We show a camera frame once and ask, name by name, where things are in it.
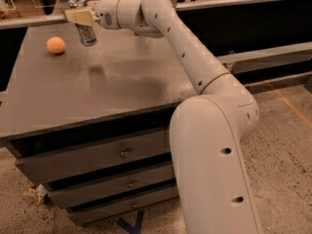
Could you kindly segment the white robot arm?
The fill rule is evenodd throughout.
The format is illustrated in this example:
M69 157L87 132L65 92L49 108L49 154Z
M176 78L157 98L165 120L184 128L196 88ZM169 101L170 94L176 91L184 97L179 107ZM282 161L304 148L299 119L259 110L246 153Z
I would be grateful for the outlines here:
M182 22L171 0L99 0L69 9L72 23L165 37L196 94L170 122L170 150L187 234L262 234L241 143L257 102Z

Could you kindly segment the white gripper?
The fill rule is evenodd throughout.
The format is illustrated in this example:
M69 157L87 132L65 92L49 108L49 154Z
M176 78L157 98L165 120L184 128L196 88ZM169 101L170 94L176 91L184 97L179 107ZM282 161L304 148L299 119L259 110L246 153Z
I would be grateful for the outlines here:
M96 22L106 29L118 29L117 5L119 0L99 0L95 10L78 8L65 10L64 14L71 23L93 26Z

